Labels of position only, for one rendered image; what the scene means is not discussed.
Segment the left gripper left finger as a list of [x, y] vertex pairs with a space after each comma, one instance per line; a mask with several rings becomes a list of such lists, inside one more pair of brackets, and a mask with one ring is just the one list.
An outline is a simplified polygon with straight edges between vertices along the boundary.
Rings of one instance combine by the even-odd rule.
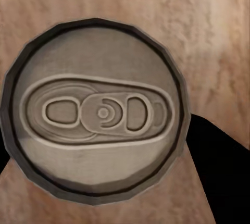
[[11, 159], [10, 155], [5, 150], [4, 141], [3, 141], [2, 133], [0, 130], [0, 174], [6, 167], [10, 159]]

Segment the can of soda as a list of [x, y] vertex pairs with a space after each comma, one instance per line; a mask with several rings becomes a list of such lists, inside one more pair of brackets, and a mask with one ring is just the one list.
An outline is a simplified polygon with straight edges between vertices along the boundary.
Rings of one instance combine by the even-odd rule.
[[27, 41], [3, 76], [5, 150], [58, 201], [132, 201], [182, 155], [190, 122], [186, 79], [168, 49], [128, 22], [57, 22]]

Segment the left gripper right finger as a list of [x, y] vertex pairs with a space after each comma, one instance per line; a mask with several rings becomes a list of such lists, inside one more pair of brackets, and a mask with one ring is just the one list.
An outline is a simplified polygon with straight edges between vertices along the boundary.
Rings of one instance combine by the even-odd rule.
[[250, 224], [250, 150], [194, 114], [186, 143], [216, 224]]

